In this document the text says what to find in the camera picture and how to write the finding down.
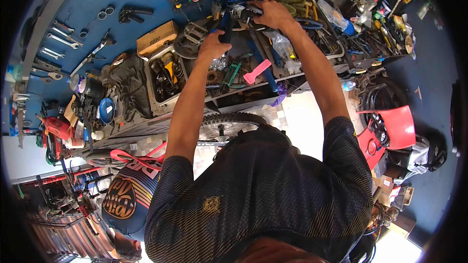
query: pink tire lever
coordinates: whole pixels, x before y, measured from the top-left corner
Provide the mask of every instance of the pink tire lever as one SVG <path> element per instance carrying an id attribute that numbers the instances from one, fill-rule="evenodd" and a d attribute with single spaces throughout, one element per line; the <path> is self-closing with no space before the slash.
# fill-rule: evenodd
<path id="1" fill-rule="evenodd" d="M 247 81 L 249 85 L 255 82 L 255 78 L 260 75 L 260 73 L 264 72 L 268 67 L 271 66 L 271 62 L 268 59 L 265 59 L 262 63 L 260 63 L 255 69 L 250 73 L 244 74 L 244 79 Z"/>

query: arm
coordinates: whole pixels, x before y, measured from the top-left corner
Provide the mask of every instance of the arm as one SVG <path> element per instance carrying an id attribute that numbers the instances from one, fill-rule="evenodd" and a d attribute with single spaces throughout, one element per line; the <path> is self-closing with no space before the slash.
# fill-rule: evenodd
<path id="1" fill-rule="evenodd" d="M 219 42 L 218 36 L 222 34 L 224 34 L 223 31 L 216 30 L 203 41 L 192 73 L 190 73 L 172 113 L 164 159 L 180 155 L 193 163 L 196 142 L 203 120 L 208 68 L 213 59 L 221 57 L 232 47 L 231 44 Z"/>
<path id="2" fill-rule="evenodd" d="M 327 57 L 309 38 L 306 31 L 280 3 L 270 1 L 251 1 L 263 9 L 263 15 L 255 18 L 257 24 L 281 30 L 291 40 L 306 75 L 310 88 L 322 113 L 323 125 L 337 116 L 349 119 L 348 109 L 340 81 Z"/>

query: man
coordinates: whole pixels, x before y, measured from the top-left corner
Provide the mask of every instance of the man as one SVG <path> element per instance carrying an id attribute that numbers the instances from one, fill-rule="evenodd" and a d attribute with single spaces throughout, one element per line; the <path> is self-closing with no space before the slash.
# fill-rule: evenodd
<path id="1" fill-rule="evenodd" d="M 251 4 L 263 9 L 254 21 L 281 30 L 302 62 L 325 126 L 323 162 L 261 126 L 228 143 L 193 181 L 208 67 L 231 49 L 218 41 L 224 32 L 212 33 L 172 115 L 145 230 L 154 263 L 340 262 L 369 222 L 371 173 L 335 71 L 283 5 Z"/>
<path id="2" fill-rule="evenodd" d="M 109 185 L 102 202 L 102 219 L 115 231 L 114 247 L 121 259 L 141 259 L 146 215 L 159 177 L 158 171 L 132 161 Z"/>

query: tiled floor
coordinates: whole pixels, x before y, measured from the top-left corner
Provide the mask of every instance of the tiled floor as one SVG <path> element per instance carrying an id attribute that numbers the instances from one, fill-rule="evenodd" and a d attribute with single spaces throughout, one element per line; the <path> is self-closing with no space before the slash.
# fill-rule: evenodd
<path id="1" fill-rule="evenodd" d="M 354 128 L 357 133 L 364 130 L 359 116 L 354 107 L 357 104 L 349 102 L 348 93 L 343 92 L 346 97 L 348 111 Z M 323 146 L 323 123 L 322 115 L 312 92 L 303 92 L 287 97 L 282 104 L 276 107 L 268 105 L 260 109 L 246 110 L 246 113 L 262 116 L 268 124 L 286 131 L 293 145 L 301 150 L 302 154 L 313 156 L 322 160 Z M 167 140 L 167 133 L 148 137 L 136 143 L 137 149 L 132 150 L 133 155 L 147 155 L 150 151 Z M 166 147 L 163 147 L 153 156 L 164 154 Z M 193 158 L 193 176 L 198 178 L 213 162 L 213 157 L 217 153 L 216 146 L 201 146 L 195 150 Z"/>

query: printed logo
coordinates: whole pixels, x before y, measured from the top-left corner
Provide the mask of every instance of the printed logo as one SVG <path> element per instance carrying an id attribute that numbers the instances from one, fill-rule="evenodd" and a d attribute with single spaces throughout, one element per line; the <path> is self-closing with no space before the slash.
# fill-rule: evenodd
<path id="1" fill-rule="evenodd" d="M 128 219 L 136 208 L 133 184 L 127 179 L 115 178 L 102 202 L 103 209 L 117 219 Z"/>
<path id="2" fill-rule="evenodd" d="M 205 202 L 203 202 L 203 210 L 206 212 L 219 213 L 219 197 L 213 196 L 206 198 Z"/>

